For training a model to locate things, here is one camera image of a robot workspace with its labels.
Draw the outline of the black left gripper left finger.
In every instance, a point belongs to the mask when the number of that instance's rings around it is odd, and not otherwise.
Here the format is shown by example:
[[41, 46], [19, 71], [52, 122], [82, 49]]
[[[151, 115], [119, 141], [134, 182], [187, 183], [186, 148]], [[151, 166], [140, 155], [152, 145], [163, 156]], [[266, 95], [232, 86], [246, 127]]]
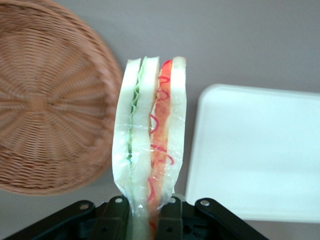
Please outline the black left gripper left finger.
[[93, 240], [125, 240], [130, 205], [126, 197], [113, 197], [92, 229]]

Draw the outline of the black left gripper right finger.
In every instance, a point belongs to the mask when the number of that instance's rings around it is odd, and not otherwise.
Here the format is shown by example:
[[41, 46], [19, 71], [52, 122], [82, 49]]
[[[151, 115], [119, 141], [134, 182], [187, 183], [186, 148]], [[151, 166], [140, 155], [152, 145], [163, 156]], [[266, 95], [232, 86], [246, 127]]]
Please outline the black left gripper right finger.
[[160, 210], [156, 240], [182, 240], [183, 239], [183, 202], [182, 195], [172, 195], [169, 202]]

